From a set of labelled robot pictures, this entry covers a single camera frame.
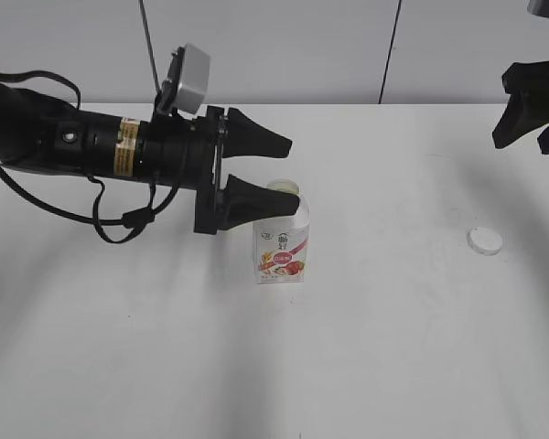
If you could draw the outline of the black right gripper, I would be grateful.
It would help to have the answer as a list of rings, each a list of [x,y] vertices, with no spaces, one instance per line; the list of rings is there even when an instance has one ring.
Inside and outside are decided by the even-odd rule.
[[[495,148],[504,149],[544,127],[538,145],[543,155],[549,155],[549,60],[514,62],[502,74],[501,81],[509,100],[492,132]]]

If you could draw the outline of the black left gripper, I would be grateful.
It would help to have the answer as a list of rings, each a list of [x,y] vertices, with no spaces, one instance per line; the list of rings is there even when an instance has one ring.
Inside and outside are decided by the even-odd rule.
[[[222,157],[287,158],[292,140],[254,122],[236,108],[209,106],[203,116],[185,119],[174,113],[154,113],[143,135],[140,166],[143,175],[169,193],[152,207],[160,214],[180,189],[195,192],[194,231],[215,234],[257,220],[296,214],[297,195],[258,187],[229,175],[218,190]]]

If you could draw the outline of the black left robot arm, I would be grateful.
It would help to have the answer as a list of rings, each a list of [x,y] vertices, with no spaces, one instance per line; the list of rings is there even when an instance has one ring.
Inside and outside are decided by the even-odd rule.
[[[89,112],[25,89],[28,73],[0,73],[0,178],[11,171],[144,183],[195,193],[194,230],[215,234],[239,225],[291,216],[296,195],[224,176],[222,161],[238,156],[285,158],[291,141],[235,108],[211,106],[201,117],[154,113],[149,121]]]

